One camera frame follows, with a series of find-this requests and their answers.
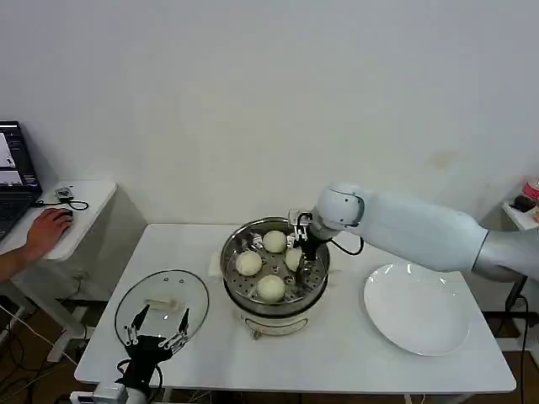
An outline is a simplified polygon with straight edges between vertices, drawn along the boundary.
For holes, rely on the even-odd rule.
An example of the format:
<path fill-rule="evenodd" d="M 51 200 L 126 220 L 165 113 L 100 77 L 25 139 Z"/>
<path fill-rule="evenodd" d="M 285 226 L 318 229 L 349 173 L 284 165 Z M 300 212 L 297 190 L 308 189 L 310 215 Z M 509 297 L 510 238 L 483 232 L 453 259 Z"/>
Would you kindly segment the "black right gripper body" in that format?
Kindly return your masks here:
<path fill-rule="evenodd" d="M 306 239 L 299 241 L 299 247 L 302 250 L 299 262 L 301 270 L 307 270 L 317 260 L 317 251 L 320 244 L 321 240 L 313 235 L 308 235 Z"/>

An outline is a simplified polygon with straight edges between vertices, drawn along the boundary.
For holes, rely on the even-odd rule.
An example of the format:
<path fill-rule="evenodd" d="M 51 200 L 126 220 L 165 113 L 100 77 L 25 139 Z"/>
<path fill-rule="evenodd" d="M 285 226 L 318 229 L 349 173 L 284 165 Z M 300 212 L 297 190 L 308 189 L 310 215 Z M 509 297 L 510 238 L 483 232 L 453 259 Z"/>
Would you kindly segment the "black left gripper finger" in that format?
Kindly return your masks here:
<path fill-rule="evenodd" d="M 186 308 L 176 332 L 172 337 L 160 342 L 159 348 L 177 353 L 189 341 L 189 308 Z"/>
<path fill-rule="evenodd" d="M 129 325 L 124 325 L 125 331 L 125 346 L 138 344 L 138 332 L 141 329 L 143 322 L 146 319 L 147 313 L 150 309 L 150 305 L 146 304 L 141 311 L 139 311 L 131 321 Z"/>

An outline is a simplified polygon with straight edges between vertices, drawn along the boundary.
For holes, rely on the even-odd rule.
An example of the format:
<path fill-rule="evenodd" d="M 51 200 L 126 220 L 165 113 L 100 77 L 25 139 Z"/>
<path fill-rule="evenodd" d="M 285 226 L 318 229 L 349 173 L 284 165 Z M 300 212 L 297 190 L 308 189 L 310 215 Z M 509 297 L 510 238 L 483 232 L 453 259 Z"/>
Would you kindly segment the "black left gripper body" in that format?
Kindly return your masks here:
<path fill-rule="evenodd" d="M 140 335 L 137 343 L 127 347 L 130 362 L 125 370 L 126 387 L 149 387 L 157 366 L 172 358 L 172 351 L 164 347 L 165 342 L 164 337 Z"/>

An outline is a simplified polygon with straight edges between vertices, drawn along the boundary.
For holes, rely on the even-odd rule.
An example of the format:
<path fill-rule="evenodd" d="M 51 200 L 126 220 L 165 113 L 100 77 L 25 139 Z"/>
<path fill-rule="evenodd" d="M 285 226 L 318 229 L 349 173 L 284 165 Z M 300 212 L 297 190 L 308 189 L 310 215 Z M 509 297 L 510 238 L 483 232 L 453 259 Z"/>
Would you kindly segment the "person's hand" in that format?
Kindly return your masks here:
<path fill-rule="evenodd" d="M 24 244 L 24 258 L 33 263 L 44 257 L 72 226 L 72 212 L 66 209 L 46 209 L 34 220 Z"/>

